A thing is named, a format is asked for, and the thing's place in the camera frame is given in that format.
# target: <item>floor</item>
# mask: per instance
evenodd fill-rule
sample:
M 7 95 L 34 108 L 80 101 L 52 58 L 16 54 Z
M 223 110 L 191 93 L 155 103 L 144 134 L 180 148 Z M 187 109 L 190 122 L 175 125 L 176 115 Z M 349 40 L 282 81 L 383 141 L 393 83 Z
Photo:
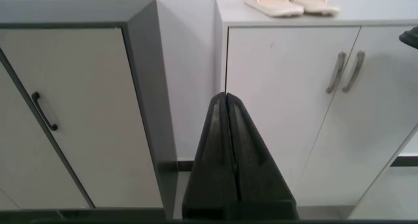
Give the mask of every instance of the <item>floor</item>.
M 179 172 L 174 218 L 182 218 L 182 201 L 190 172 Z M 418 167 L 391 167 L 364 194 L 356 207 L 299 207 L 301 219 L 418 219 Z

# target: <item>cabinet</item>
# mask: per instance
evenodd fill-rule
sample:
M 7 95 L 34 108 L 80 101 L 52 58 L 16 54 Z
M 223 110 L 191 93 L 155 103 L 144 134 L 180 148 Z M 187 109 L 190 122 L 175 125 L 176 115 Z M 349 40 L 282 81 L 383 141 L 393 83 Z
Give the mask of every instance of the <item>cabinet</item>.
M 350 53 L 358 32 L 359 27 L 229 30 L 227 91 L 246 105 L 292 191 L 331 102 L 324 89 L 338 55 Z
M 361 28 L 299 182 L 301 203 L 356 204 L 418 123 L 417 51 L 398 40 L 411 28 Z
M 34 108 L 46 129 L 33 136 L 57 144 L 91 207 L 156 208 L 170 218 L 176 151 L 155 0 L 2 6 L 2 63 L 20 97 L 32 98 L 13 105 Z
M 299 206 L 355 205 L 418 123 L 418 56 L 398 40 L 416 3 L 330 1 L 335 18 L 274 19 L 217 0 L 217 87 L 242 99 Z
M 87 207 L 2 64 L 0 99 L 0 208 Z

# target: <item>cabinet top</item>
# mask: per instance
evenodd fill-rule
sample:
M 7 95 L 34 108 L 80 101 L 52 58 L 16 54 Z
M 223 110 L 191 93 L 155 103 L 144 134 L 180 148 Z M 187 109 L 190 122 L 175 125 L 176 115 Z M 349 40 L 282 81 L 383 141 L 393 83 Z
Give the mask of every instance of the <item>cabinet top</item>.
M 0 28 L 117 27 L 155 0 L 0 0 Z
M 341 9 L 335 17 L 270 18 L 244 0 L 216 0 L 226 26 L 417 25 L 418 0 L 329 0 Z

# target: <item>cabinet door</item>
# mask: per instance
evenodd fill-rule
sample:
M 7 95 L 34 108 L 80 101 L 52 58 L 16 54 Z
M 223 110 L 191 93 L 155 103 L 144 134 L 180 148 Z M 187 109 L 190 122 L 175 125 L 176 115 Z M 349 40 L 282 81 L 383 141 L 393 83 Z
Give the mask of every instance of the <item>cabinet door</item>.
M 93 203 L 161 208 L 121 30 L 12 30 L 0 45 Z
M 0 99 L 0 208 L 87 207 L 2 64 Z
M 359 27 L 230 28 L 227 91 L 241 98 L 292 192 Z
M 18 207 L 0 188 L 0 210 L 17 210 Z
M 418 123 L 411 27 L 362 27 L 300 180 L 301 205 L 354 205 Z M 365 59 L 344 93 L 357 63 Z

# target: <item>slide sandal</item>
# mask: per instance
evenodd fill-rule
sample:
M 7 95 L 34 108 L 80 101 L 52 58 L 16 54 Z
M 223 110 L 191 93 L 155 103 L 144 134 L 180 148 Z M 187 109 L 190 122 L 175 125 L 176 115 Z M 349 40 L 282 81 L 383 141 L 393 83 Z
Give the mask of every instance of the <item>slide sandal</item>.
M 244 0 L 245 4 L 271 17 L 302 15 L 304 9 L 289 0 Z
M 328 0 L 291 0 L 298 5 L 302 5 L 305 12 L 322 15 L 337 15 L 340 9 L 335 5 L 327 3 Z

